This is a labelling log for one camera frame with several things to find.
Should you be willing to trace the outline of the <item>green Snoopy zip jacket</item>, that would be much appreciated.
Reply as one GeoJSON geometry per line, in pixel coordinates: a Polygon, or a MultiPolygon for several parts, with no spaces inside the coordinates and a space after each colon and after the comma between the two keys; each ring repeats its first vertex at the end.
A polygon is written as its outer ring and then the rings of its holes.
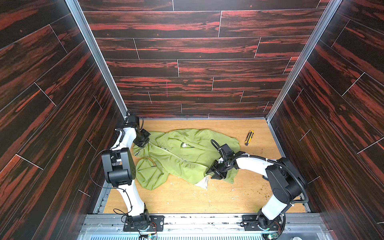
{"type": "Polygon", "coordinates": [[[140,158],[137,163],[137,180],[147,190],[164,184],[169,175],[200,185],[220,153],[211,144],[228,144],[234,151],[241,149],[237,139],[208,129],[181,129],[167,133],[151,132],[144,147],[134,146],[133,153],[140,158]]]}

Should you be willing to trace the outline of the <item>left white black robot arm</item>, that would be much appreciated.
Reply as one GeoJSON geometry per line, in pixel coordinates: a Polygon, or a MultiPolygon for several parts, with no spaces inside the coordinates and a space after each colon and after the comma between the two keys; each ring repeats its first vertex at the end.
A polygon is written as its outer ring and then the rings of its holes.
{"type": "Polygon", "coordinates": [[[106,181],[123,197],[128,209],[124,214],[127,228],[144,231],[150,225],[150,217],[135,185],[136,166],[130,148],[133,144],[144,147],[149,142],[150,133],[140,127],[139,117],[131,110],[127,110],[124,126],[117,131],[120,132],[118,140],[102,153],[106,181]]]}

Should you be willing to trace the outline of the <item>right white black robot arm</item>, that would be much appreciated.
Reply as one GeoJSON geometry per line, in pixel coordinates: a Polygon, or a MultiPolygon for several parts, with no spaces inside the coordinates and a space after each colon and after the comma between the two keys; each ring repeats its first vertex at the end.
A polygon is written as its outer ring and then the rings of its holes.
{"type": "Polygon", "coordinates": [[[211,144],[221,155],[207,171],[213,179],[225,179],[228,171],[235,168],[260,174],[270,184],[271,198],[254,219],[243,220],[244,227],[257,224],[263,231],[272,230],[281,219],[280,215],[284,215],[291,206],[309,201],[306,192],[308,184],[289,159],[270,160],[241,151],[235,153],[227,144],[219,146],[215,140],[211,140],[211,144]]]}

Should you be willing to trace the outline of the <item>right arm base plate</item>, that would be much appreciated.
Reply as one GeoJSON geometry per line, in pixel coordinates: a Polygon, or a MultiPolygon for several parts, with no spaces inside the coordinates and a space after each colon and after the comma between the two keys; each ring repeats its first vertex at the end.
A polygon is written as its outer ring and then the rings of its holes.
{"type": "Polygon", "coordinates": [[[243,215],[240,226],[245,231],[280,231],[283,225],[281,216],[277,216],[274,220],[259,215],[243,215]]]}

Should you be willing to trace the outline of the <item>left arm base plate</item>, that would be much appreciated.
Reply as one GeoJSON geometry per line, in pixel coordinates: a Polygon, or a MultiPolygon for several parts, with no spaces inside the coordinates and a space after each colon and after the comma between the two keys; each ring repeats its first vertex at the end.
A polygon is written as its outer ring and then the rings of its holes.
{"type": "Polygon", "coordinates": [[[139,215],[128,216],[125,220],[124,232],[162,232],[164,229],[165,216],[161,215],[139,215]]]}

